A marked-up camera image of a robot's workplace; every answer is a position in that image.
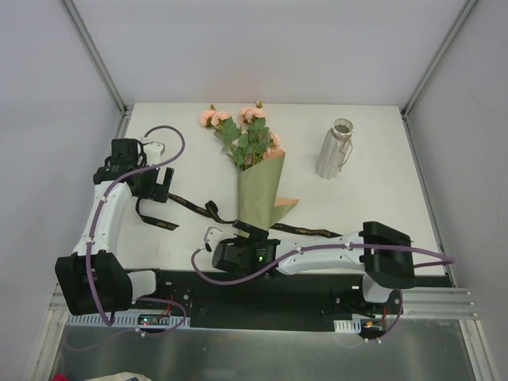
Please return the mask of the pink artificial flower stem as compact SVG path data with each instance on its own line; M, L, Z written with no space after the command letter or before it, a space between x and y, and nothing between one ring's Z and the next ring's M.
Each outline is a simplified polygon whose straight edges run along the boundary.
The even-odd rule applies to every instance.
M258 101L253 107L246 107L241 111L240 120L242 129L248 130L251 134L253 148L260 137L265 135L266 115L263 103Z
M222 135L222 151L240 171L247 170L254 162L254 148L248 130L233 128Z
M201 127L212 129L214 136L222 143L222 151L231 159L237 150L235 142L240 137L240 129L226 111L216 110L213 104L204 110L199 118Z
M280 145L279 136L272 131L268 131L254 144L252 162L257 164L273 156L279 150Z

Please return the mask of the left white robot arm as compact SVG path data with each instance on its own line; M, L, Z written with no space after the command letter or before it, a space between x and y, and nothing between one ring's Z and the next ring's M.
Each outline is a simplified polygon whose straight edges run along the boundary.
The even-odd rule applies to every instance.
M110 156L93 176L94 202L83 235L72 254L58 258L55 265L71 314L114 314L128 310L138 298L152 309L166 303L168 291L155 270L127 271L115 255L131 202L167 201L174 171L165 169L159 183L156 166L164 152L164 144L146 137L112 140Z

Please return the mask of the black gold-lettered ribbon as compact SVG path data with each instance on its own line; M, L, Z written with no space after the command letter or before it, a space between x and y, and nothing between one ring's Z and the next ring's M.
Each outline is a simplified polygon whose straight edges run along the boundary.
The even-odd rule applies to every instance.
M176 202L177 204L183 206L184 208L199 214L202 217L207 217L209 219L213 219L215 222L222 224L222 225L232 225L233 221L226 221L219 217L218 215L218 207L213 201L208 201L205 205L205 207L197 206L193 202L190 202L186 200L185 198L182 198L176 194L169 193L167 196L168 199ZM161 229L166 229L169 231L176 230L179 225L174 224L169 221L161 220L156 217L151 217L145 214L142 214L140 211L140 203L143 201L142 198L138 198L135 205L135 211L138 215L138 217L148 225L152 225L155 227L159 227ZM287 225L282 223L275 223L272 226L269 227L269 229L290 233L294 235L301 235L301 236L309 236L309 237L324 237L324 238L338 238L342 237L342 234L335 233L333 231L327 230L327 229L308 229L303 227L297 227L293 225Z

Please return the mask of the green and peach wrapping paper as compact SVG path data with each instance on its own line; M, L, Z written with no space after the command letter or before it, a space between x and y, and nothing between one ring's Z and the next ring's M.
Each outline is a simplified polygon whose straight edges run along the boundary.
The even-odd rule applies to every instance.
M238 174L237 218L262 230L269 230L299 202L277 195L286 153L274 155Z

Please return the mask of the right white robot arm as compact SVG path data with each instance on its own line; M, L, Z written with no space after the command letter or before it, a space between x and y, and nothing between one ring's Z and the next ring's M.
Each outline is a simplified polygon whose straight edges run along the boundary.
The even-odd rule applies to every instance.
M248 279L291 276L306 271L352 270L362 273L359 308L375 313L393 290L415 287L414 262L406 251L410 237L377 221L364 222L359 232L306 241L279 240L247 227L242 237L210 227L204 236L213 268Z

